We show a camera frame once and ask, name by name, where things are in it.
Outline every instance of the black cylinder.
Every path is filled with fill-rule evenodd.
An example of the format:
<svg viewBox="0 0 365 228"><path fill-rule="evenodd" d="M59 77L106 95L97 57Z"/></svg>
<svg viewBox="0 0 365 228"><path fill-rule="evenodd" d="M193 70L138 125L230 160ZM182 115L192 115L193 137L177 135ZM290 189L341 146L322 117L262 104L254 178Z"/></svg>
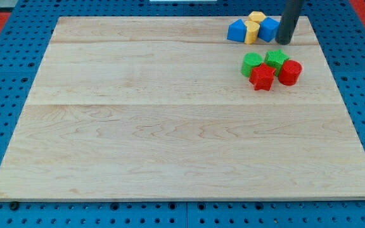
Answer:
<svg viewBox="0 0 365 228"><path fill-rule="evenodd" d="M304 0L287 0L276 35L277 43L290 43L303 3Z"/></svg>

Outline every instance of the blue block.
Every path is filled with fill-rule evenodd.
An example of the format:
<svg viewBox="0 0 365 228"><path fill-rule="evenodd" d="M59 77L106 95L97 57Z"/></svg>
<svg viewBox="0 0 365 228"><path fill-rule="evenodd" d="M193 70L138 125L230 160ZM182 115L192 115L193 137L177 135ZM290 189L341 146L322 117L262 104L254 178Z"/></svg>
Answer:
<svg viewBox="0 0 365 228"><path fill-rule="evenodd" d="M267 17L260 23L260 30L258 37L263 41L270 42L277 34L279 22Z"/></svg>
<svg viewBox="0 0 365 228"><path fill-rule="evenodd" d="M227 39L230 41L244 42L246 38L247 27L243 20L239 19L229 25Z"/></svg>

